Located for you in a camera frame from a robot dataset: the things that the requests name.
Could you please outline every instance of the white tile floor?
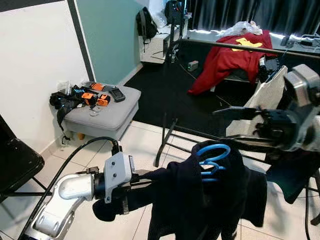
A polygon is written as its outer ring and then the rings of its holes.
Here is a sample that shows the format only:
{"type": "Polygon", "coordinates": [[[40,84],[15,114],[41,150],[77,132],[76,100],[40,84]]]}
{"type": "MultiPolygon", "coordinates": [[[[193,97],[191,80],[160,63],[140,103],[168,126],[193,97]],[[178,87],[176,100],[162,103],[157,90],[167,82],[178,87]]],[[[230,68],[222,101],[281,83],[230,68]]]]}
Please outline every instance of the white tile floor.
{"type": "MultiPolygon", "coordinates": [[[[179,133],[195,140],[203,141],[204,138],[179,133]]],[[[133,155],[136,169],[155,170],[154,160],[161,144],[162,129],[160,127],[133,121],[121,139],[123,151],[133,155]]],[[[75,140],[68,146],[51,148],[52,155],[46,160],[44,168],[37,174],[37,178],[48,185],[58,168],[69,154],[81,143],[87,141],[75,140]]],[[[191,149],[194,145],[189,141],[172,137],[173,144],[191,149]]],[[[109,142],[100,141],[89,145],[78,153],[69,163],[63,174],[82,171],[86,167],[98,166],[103,169],[104,161],[111,156],[109,142]]],[[[166,167],[171,161],[181,162],[189,156],[188,153],[166,146],[160,158],[160,166],[166,167]]],[[[265,172],[268,166],[263,163],[244,159],[244,164],[249,168],[265,172]]],[[[26,183],[19,191],[41,191],[42,189],[32,180],[26,183]]],[[[320,198],[317,194],[310,193],[309,218],[312,219],[320,212],[320,198]]],[[[304,216],[305,198],[304,192],[290,205],[285,202],[281,189],[268,183],[268,199],[263,227],[254,227],[246,220],[240,221],[237,231],[237,240],[305,240],[304,216]]],[[[10,197],[0,204],[0,236],[3,240],[16,240],[23,228],[30,212],[36,205],[39,197],[10,197]]],[[[152,206],[148,205],[129,215],[117,216],[113,222],[103,222],[94,216],[92,202],[83,203],[75,212],[74,222],[67,233],[66,240],[88,239],[121,239],[144,240],[148,236],[149,222],[152,206]]],[[[309,224],[311,239],[319,239],[320,226],[309,224]]],[[[174,235],[161,238],[173,240],[174,235]]]]}

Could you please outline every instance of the yellow patch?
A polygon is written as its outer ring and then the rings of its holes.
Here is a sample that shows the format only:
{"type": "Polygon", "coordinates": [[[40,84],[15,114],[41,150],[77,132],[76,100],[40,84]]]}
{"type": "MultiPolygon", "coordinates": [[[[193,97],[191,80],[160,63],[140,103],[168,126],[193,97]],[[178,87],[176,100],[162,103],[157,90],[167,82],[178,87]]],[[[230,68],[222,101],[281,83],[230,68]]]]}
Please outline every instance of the yellow patch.
{"type": "MultiPolygon", "coordinates": [[[[248,47],[254,47],[254,48],[258,48],[258,47],[262,46],[261,42],[252,43],[252,42],[248,41],[245,37],[239,38],[235,41],[240,43],[239,45],[242,45],[242,46],[248,46],[248,47]]],[[[243,50],[232,48],[232,51],[236,52],[236,51],[243,51],[243,50]]]]}

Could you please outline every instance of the black phone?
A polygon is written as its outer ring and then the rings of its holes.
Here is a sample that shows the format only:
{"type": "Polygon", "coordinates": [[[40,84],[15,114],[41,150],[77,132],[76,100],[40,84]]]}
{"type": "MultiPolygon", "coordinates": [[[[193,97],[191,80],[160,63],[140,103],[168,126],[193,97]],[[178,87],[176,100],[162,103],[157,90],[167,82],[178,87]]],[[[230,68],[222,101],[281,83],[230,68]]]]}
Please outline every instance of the black phone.
{"type": "Polygon", "coordinates": [[[126,96],[117,87],[113,87],[113,88],[109,89],[109,93],[111,94],[111,96],[113,97],[113,99],[116,103],[121,102],[126,99],[126,96]]]}

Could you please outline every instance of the orange device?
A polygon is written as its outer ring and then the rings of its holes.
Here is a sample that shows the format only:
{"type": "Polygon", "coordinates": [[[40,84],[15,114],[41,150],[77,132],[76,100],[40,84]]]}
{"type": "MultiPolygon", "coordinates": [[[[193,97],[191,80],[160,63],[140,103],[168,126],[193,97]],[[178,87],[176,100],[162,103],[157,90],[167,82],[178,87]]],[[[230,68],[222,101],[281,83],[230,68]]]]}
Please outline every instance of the orange device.
{"type": "Polygon", "coordinates": [[[97,104],[99,106],[108,106],[111,97],[106,94],[101,94],[101,96],[97,99],[97,104]]]}
{"type": "Polygon", "coordinates": [[[96,104],[96,98],[93,93],[85,92],[81,96],[84,99],[84,102],[88,105],[95,105],[96,104]]]}
{"type": "Polygon", "coordinates": [[[90,85],[90,88],[94,90],[102,91],[102,89],[104,89],[104,86],[102,86],[101,83],[92,83],[90,85]]]}

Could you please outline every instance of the ottoman leg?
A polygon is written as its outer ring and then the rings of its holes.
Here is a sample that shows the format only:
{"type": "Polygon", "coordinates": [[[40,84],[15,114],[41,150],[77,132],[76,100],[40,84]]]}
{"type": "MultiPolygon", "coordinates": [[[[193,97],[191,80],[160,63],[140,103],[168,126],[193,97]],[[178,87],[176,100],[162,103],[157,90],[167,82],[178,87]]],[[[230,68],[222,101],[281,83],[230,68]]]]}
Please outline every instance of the ottoman leg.
{"type": "Polygon", "coordinates": [[[78,132],[76,135],[78,136],[78,139],[79,139],[79,140],[83,140],[83,139],[85,138],[85,136],[86,136],[86,135],[84,135],[84,134],[81,133],[81,132],[78,132]]]}

